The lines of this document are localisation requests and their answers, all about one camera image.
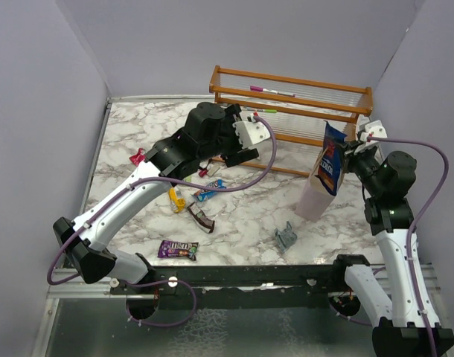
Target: pink marker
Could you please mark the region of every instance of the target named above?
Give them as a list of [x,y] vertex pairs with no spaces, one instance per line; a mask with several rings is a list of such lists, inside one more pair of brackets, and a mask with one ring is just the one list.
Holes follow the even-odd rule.
[[278,94],[278,95],[285,95],[287,97],[295,97],[294,93],[290,93],[288,91],[274,91],[273,89],[266,89],[262,87],[257,87],[257,86],[250,86],[251,91],[262,91],[264,93],[272,93],[272,94]]

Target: bolt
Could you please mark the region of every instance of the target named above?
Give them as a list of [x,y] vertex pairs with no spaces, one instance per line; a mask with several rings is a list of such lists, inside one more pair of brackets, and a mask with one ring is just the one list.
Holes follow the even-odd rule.
[[113,278],[109,281],[109,285],[112,288],[117,288],[120,285],[120,282],[118,281],[118,279]]
[[177,286],[177,277],[170,277],[169,278],[169,283],[167,283],[171,288],[174,288]]

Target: blue snack bag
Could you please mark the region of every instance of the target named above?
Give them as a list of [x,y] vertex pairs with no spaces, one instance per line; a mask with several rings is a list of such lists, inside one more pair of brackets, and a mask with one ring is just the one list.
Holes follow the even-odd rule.
[[344,143],[346,134],[334,129],[328,122],[324,130],[323,156],[319,162],[318,174],[316,175],[325,190],[332,196],[338,193],[339,181],[342,177],[343,160],[342,153],[336,147],[336,143]]
[[[222,185],[222,180],[219,178],[218,180],[215,180],[213,182],[209,182],[206,184],[207,187],[216,187],[216,188],[227,188]],[[200,202],[206,201],[210,199],[212,196],[217,195],[217,191],[207,191],[207,190],[198,190],[193,194],[194,197],[196,197]]]

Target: red clip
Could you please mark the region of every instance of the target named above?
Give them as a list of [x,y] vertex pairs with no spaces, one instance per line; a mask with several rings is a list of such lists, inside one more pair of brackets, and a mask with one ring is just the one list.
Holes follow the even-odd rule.
[[144,161],[144,159],[146,159],[146,156],[144,155],[145,153],[146,150],[140,147],[136,155],[130,156],[131,162],[134,163],[135,166],[138,166],[141,162]]
[[208,171],[207,168],[200,170],[199,171],[199,176],[200,177],[204,177],[207,174],[207,171]]

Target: green marker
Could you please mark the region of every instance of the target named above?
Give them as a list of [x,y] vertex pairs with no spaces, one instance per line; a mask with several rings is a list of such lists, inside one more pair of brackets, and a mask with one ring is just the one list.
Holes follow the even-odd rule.
[[249,110],[250,112],[259,112],[259,113],[276,113],[276,109],[255,109],[248,106],[244,106],[242,109]]

